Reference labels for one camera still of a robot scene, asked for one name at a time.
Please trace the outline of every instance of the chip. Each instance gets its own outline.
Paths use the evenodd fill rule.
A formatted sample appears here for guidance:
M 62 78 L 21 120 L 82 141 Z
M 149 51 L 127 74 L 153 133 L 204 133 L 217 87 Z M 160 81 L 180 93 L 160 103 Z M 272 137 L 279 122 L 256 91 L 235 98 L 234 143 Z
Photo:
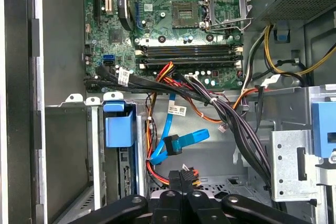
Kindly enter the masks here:
M 122 43 L 122 30 L 121 29 L 110 29 L 109 30 L 109 42 L 111 44 L 121 44 Z
M 172 27 L 198 28 L 199 24 L 197 2 L 173 2 Z

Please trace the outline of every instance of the yellow wire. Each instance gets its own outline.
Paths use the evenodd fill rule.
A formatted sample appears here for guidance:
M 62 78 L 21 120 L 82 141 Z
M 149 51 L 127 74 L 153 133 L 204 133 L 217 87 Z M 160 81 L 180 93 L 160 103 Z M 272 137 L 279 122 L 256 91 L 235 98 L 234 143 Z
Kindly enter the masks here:
M 271 59 L 271 56 L 270 56 L 270 53 L 269 53 L 269 34 L 270 34 L 270 31 L 271 31 L 271 26 L 268 26 L 267 30 L 265 32 L 265 46 L 264 46 L 266 59 L 269 62 L 269 64 L 272 66 L 272 68 L 274 68 L 274 70 L 277 73 L 284 73 L 284 71 L 282 71 L 281 69 L 278 69 L 272 62 L 272 59 Z M 332 49 L 325 57 L 323 57 L 321 60 L 319 60 L 317 63 L 315 63 L 310 68 L 308 68 L 304 71 L 301 71 L 301 72 L 297 72 L 295 74 L 303 75 L 303 74 L 309 73 L 311 71 L 314 71 L 319 66 L 321 66 L 323 63 L 325 63 L 335 52 L 336 52 L 336 47 L 334 49 Z

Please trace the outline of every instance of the white sticker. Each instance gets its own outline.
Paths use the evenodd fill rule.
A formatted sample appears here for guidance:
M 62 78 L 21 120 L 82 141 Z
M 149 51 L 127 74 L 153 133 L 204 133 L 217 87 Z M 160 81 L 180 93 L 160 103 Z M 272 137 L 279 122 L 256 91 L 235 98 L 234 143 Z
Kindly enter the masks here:
M 130 78 L 130 72 L 126 69 L 119 68 L 118 84 L 128 86 L 128 79 Z
M 227 123 L 222 124 L 221 126 L 218 127 L 218 130 L 222 133 L 226 132 L 227 129 L 229 128 L 229 125 Z
M 187 108 L 183 106 L 174 105 L 168 107 L 168 114 L 185 116 L 186 112 Z
M 281 76 L 280 74 L 275 74 L 275 75 L 271 76 L 270 78 L 267 78 L 265 81 L 263 81 L 261 86 L 266 87 L 269 84 L 276 83 L 279 80 L 280 76 Z
M 145 12 L 152 12 L 153 11 L 153 5 L 152 4 L 144 4 L 143 10 Z

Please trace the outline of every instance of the silver metal plate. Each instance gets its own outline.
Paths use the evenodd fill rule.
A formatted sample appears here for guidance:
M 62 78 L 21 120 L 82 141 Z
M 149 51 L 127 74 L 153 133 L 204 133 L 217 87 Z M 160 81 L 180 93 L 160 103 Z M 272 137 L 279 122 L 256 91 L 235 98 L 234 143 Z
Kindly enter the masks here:
M 273 131 L 271 134 L 273 167 L 272 198 L 274 201 L 304 201 L 317 197 L 316 171 L 308 169 L 307 180 L 299 181 L 297 148 L 309 152 L 310 131 Z

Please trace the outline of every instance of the blue drive bay latch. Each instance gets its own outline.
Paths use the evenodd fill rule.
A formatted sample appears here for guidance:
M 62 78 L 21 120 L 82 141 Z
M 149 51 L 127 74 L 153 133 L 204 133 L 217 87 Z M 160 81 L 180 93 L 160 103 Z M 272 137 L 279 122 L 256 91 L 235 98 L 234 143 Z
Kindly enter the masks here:
M 103 106 L 106 147 L 131 147 L 135 142 L 135 107 L 124 101 L 111 101 Z
M 329 158 L 336 150 L 336 102 L 312 104 L 314 154 Z

